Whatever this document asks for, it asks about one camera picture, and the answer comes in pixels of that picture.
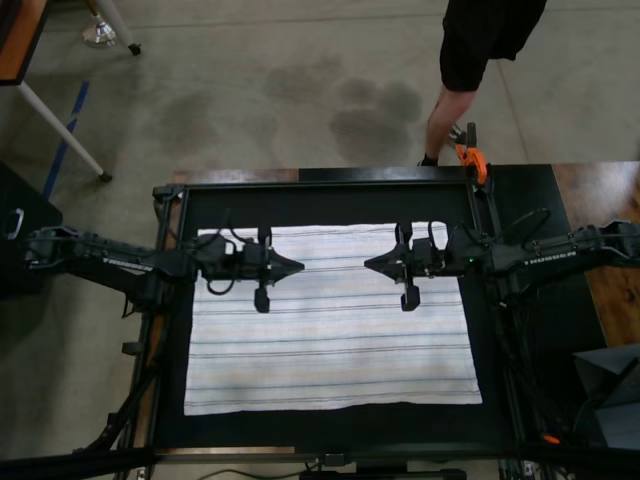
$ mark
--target white table leg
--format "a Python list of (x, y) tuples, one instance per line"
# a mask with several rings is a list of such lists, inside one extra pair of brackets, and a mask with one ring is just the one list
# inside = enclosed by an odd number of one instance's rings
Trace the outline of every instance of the white table leg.
[(87, 162), (87, 164), (98, 174), (100, 180), (103, 182), (111, 181), (111, 175), (105, 172), (102, 167), (94, 160), (94, 158), (89, 155), (80, 142), (76, 140), (76, 138), (71, 135), (71, 132), (65, 128), (65, 126), (56, 118), (51, 110), (44, 104), (42, 100), (29, 88), (26, 82), (22, 82), (18, 85), (18, 90), (24, 95), (24, 98), (31, 104), (33, 108), (35, 108), (40, 115), (47, 121), (49, 125), (51, 125), (56, 132), (58, 132), (65, 142), (69, 144), (71, 148), (73, 148), (80, 157)]
[(96, 3), (98, 4), (100, 13), (102, 13), (107, 19), (107, 22), (111, 24), (111, 27), (116, 32), (122, 44), (128, 47), (134, 55), (140, 55), (140, 45), (133, 41), (133, 36), (124, 23), (118, 8), (113, 4), (113, 0), (96, 0)]

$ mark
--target black tabletop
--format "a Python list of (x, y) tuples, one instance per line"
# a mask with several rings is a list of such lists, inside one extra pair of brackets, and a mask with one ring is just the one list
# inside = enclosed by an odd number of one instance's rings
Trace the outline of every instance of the black tabletop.
[[(496, 206), (503, 225), (530, 210), (547, 207), (553, 216), (540, 235), (569, 231), (549, 166), (497, 167), (494, 179)], [(217, 227), (226, 208), (232, 209), (237, 227), (255, 226), (258, 222), (295, 226), (401, 220), (477, 224), (482, 221), (482, 213), (472, 198), (465, 172), (459, 167), (301, 170), (298, 183), (189, 188), (179, 235), (190, 238), (199, 228)], [(168, 358), (159, 389), (154, 446), (294, 446), (297, 452), (313, 453), (433, 443), (509, 449), (514, 435), (483, 282), (474, 276), (459, 282), (482, 405), (398, 403), (329, 411), (196, 417), (183, 414), (193, 289), (180, 290), (170, 315)], [(573, 408), (582, 400), (582, 392), (572, 353), (605, 345), (584, 277), (546, 287), (531, 312), (530, 322), (536, 338), (536, 362), (548, 370), (549, 388), (555, 398)], [(553, 336), (545, 334), (549, 329)]]

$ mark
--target black cable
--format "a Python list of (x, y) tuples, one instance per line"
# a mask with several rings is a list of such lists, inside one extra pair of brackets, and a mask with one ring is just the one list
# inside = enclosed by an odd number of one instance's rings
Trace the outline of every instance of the black cable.
[(571, 428), (570, 421), (564, 419), (564, 415), (558, 410), (556, 402), (549, 397), (544, 389), (539, 385), (535, 370), (531, 364), (522, 358), (522, 354), (517, 354), (512, 346), (516, 346), (518, 351), (523, 350), (520, 333), (524, 333), (516, 328), (513, 332), (516, 338), (510, 341), (504, 337), (499, 345), (504, 355), (507, 366), (514, 373), (514, 378), (520, 384), (523, 393), (525, 393), (531, 403), (542, 413), (550, 424), (555, 425), (560, 431), (568, 431)]
[(198, 245), (196, 246), (195, 250), (201, 250), (201, 249), (203, 249), (204, 247), (206, 247), (207, 245), (211, 244), (211, 242), (213, 242), (214, 240), (216, 240), (216, 239), (220, 236), (220, 234), (221, 234), (221, 232), (222, 232), (222, 229), (223, 229), (225, 226), (227, 226), (227, 224), (228, 224), (228, 222), (229, 222), (229, 219), (230, 219), (230, 218), (231, 218), (231, 210), (227, 208), (227, 209), (225, 209), (224, 213), (222, 214), (222, 221), (220, 222), (220, 226), (218, 227), (218, 231), (217, 231), (216, 233), (214, 233), (213, 235), (211, 235), (211, 237), (209, 237), (209, 238), (208, 238), (207, 240), (205, 240), (204, 242), (202, 242), (202, 243), (198, 244)]
[[(233, 243), (231, 240), (227, 240), (226, 238), (224, 239), (225, 243), (227, 244), (231, 244), (231, 248), (232, 248), (232, 253), (231, 255), (235, 255), (237, 250), (236, 244)], [(233, 288), (233, 286), (236, 284), (236, 280), (238, 279), (238, 275), (240, 273), (240, 264), (236, 262), (236, 270), (233, 273), (233, 277), (231, 277), (231, 282), (229, 282), (229, 285), (227, 286), (227, 288), (225, 288), (224, 290), (218, 291), (218, 290), (214, 290), (211, 287), (211, 282), (212, 280), (209, 280), (207, 282), (207, 290), (209, 291), (209, 293), (211, 295), (217, 295), (219, 297), (221, 297), (222, 295), (226, 295), (227, 293), (229, 293), (231, 291), (231, 289)]]
[(580, 425), (580, 420), (582, 420), (584, 411), (587, 408), (587, 405), (589, 405), (593, 400), (593, 398), (587, 398), (584, 402), (582, 402), (582, 405), (580, 405), (578, 413), (576, 413), (576, 418), (573, 421), (573, 428), (571, 429), (573, 433), (576, 433), (576, 431), (578, 430), (578, 425)]
[(238, 234), (236, 233), (236, 231), (233, 229), (233, 226), (231, 225), (231, 217), (229, 217), (229, 218), (227, 219), (227, 227), (229, 228), (229, 231), (231, 232), (231, 235), (233, 235), (233, 238), (235, 238), (235, 239), (236, 239), (236, 240), (238, 240), (239, 242), (242, 242), (242, 243), (252, 243), (252, 240), (251, 240), (251, 239), (241, 237), (240, 235), (238, 235)]
[(467, 234), (467, 237), (469, 237), (469, 240), (471, 240), (475, 245), (479, 245), (479, 246), (482, 245), (482, 242), (471, 234), (469, 227), (467, 227), (464, 223), (459, 223), (455, 227), (453, 227), (453, 229), (451, 230), (451, 235), (449, 235), (447, 244), (444, 247), (445, 258), (448, 256), (449, 251), (451, 249), (451, 244), (453, 243), (453, 239), (455, 238), (456, 233), (458, 233), (458, 230), (460, 230), (460, 228), (464, 229), (465, 233)]
[(225, 288), (224, 290), (222, 290), (222, 291), (214, 290), (213, 288), (211, 288), (211, 282), (212, 282), (212, 280), (209, 280), (207, 282), (207, 290), (209, 290), (209, 293), (211, 295), (217, 295), (218, 297), (221, 297), (222, 295), (226, 295), (227, 293), (229, 293), (231, 291), (233, 286), (236, 284), (236, 279), (232, 278), (231, 282), (229, 282), (229, 286), (227, 288)]
[(169, 222), (160, 217), (160, 208), (159, 207), (160, 207), (160, 205), (158, 204), (158, 202), (153, 202), (153, 211), (155, 212), (156, 218), (158, 219), (158, 224), (161, 227), (166, 227), (167, 228), (167, 232), (169, 233), (169, 235), (171, 235), (171, 237), (174, 240), (177, 241), (178, 240), (178, 235), (176, 235), (176, 232), (174, 232), (171, 229), (171, 225), (168, 224)]
[(433, 238), (433, 227), (432, 227), (433, 222), (429, 222), (427, 223), (427, 232), (429, 233), (429, 243), (431, 243), (431, 247), (434, 249), (438, 249), (438, 246), (436, 245), (436, 240), (435, 238)]
[[(309, 470), (317, 467), (318, 465), (319, 463), (312, 465), (309, 468)], [(283, 480), (285, 478), (297, 477), (298, 475), (303, 474), (305, 471), (306, 470), (303, 470), (301, 472), (289, 473), (286, 475), (264, 476), (264, 475), (254, 475), (253, 473), (247, 473), (247, 472), (242, 472), (240, 470), (227, 468), (224, 470), (218, 470), (217, 472), (208, 473), (207, 475), (203, 475), (202, 477), (197, 478), (197, 480), (206, 480), (207, 478), (215, 477), (216, 475), (222, 475), (223, 473), (235, 473), (236, 475), (242, 475), (244, 477), (253, 478), (255, 480)]]
[(513, 230), (514, 228), (516, 228), (518, 225), (520, 225), (521, 223), (525, 222), (526, 220), (528, 220), (529, 218), (538, 215), (540, 213), (544, 213), (545, 216), (536, 224), (535, 227), (533, 227), (531, 229), (531, 231), (527, 234), (527, 236), (524, 238), (524, 240), (522, 240), (521, 246), (524, 246), (524, 244), (532, 237), (536, 234), (536, 232), (538, 230), (540, 230), (540, 228), (547, 222), (547, 220), (549, 220), (549, 217), (551, 217), (551, 211), (548, 208), (539, 208), (537, 210), (532, 210), (529, 213), (524, 214), (523, 216), (521, 216), (520, 218), (518, 218), (516, 221), (514, 221), (513, 223), (511, 223), (508, 227), (506, 227), (504, 230), (502, 230), (498, 235), (496, 235), (492, 240), (498, 240), (499, 238), (504, 237), (509, 231)]

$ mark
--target wooden table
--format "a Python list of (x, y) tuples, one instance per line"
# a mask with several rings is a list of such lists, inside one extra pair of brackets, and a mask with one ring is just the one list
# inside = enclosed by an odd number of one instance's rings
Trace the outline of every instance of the wooden table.
[[(0, 86), (15, 86), (24, 98), (35, 108), (76, 153), (93, 169), (100, 180), (108, 182), (111, 175), (104, 171), (98, 162), (76, 140), (63, 123), (53, 114), (45, 103), (24, 81), (33, 52), (44, 28), (51, 6), (50, 0), (22, 0), (22, 6), (13, 23), (9, 35), (0, 49)], [(140, 53), (139, 45), (133, 43), (131, 34), (124, 24), (120, 13), (111, 0), (100, 0), (100, 8), (112, 23), (114, 30), (125, 39), (125, 45), (134, 55)]]
[[(611, 220), (640, 223), (640, 163), (565, 164), (553, 168), (572, 228)], [(610, 347), (640, 343), (640, 271), (603, 267), (587, 272)]]

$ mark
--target wet stain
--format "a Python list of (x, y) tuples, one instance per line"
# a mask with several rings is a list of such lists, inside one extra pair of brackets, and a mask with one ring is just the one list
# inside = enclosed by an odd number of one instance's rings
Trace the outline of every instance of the wet stain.
[(209, 93), (199, 91), (178, 97), (164, 107), (157, 138), (168, 154), (192, 155), (219, 141), (208, 115), (213, 103)]
[(378, 87), (371, 80), (351, 78), (344, 82), (338, 95), (345, 105), (368, 105), (378, 98)]
[(351, 79), (338, 90), (345, 103), (357, 107), (337, 112), (329, 123), (340, 155), (352, 165), (397, 165), (411, 150), (409, 128), (420, 119), (422, 99), (405, 84), (378, 88)]
[(285, 103), (317, 100), (343, 75), (339, 57), (324, 57), (308, 65), (288, 65), (267, 76), (267, 96)]

